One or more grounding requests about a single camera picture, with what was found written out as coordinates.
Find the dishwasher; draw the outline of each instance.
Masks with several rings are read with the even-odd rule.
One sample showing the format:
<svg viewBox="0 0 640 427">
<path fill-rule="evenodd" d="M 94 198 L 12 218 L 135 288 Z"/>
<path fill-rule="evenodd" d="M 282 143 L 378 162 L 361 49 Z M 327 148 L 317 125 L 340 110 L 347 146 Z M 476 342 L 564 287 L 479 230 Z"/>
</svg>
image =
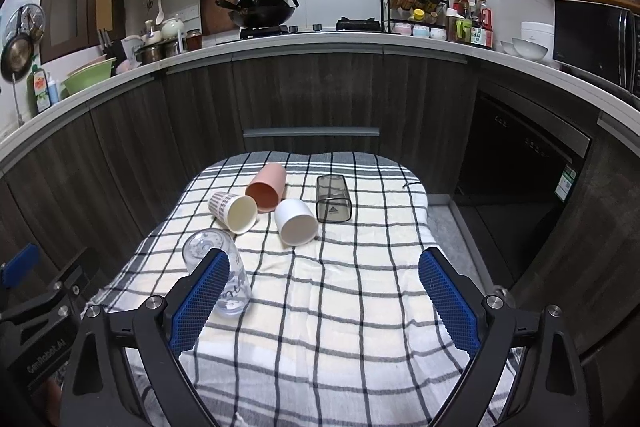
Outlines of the dishwasher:
<svg viewBox="0 0 640 427">
<path fill-rule="evenodd" d="M 590 139 L 513 91 L 482 89 L 453 201 L 470 250 L 477 249 L 494 285 L 510 288 L 571 198 Z"/>
</svg>

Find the tile floor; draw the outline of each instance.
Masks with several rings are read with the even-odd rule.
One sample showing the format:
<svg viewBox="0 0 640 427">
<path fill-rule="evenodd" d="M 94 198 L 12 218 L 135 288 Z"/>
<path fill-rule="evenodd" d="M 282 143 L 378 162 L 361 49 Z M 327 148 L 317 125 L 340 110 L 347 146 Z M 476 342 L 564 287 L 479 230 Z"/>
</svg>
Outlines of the tile floor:
<svg viewBox="0 0 640 427">
<path fill-rule="evenodd" d="M 469 277 L 484 293 L 476 265 L 471 259 L 471 254 L 469 254 L 465 240 L 449 207 L 446 204 L 430 205 L 428 223 L 433 237 L 453 265 L 453 268 L 458 273 Z"/>
</svg>

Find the wok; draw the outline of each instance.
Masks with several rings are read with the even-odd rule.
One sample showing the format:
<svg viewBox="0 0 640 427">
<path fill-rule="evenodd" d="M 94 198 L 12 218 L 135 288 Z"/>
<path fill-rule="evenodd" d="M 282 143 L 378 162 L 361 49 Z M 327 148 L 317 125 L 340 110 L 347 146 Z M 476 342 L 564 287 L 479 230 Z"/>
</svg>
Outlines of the wok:
<svg viewBox="0 0 640 427">
<path fill-rule="evenodd" d="M 297 0 L 239 0 L 238 4 L 217 0 L 216 5 L 230 10 L 229 18 L 241 28 L 269 28 L 284 24 L 300 6 Z"/>
</svg>

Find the green bottle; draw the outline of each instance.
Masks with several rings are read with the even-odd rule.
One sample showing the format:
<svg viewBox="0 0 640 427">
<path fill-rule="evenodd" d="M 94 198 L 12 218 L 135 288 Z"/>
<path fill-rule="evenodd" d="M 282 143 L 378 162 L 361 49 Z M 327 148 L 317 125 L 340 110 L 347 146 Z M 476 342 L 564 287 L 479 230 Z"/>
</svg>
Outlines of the green bottle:
<svg viewBox="0 0 640 427">
<path fill-rule="evenodd" d="M 51 107 L 49 89 L 47 88 L 47 73 L 35 63 L 27 78 L 27 91 L 29 93 L 29 107 L 33 116 Z"/>
</svg>

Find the microwave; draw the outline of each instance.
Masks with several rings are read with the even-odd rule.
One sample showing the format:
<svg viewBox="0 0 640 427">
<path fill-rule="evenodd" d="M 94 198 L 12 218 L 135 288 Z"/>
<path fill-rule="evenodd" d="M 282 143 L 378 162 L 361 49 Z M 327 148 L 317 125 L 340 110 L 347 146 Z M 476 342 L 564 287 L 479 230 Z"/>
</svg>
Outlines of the microwave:
<svg viewBox="0 0 640 427">
<path fill-rule="evenodd" d="M 588 80 L 608 80 L 640 96 L 640 18 L 628 9 L 556 0 L 554 60 Z"/>
</svg>

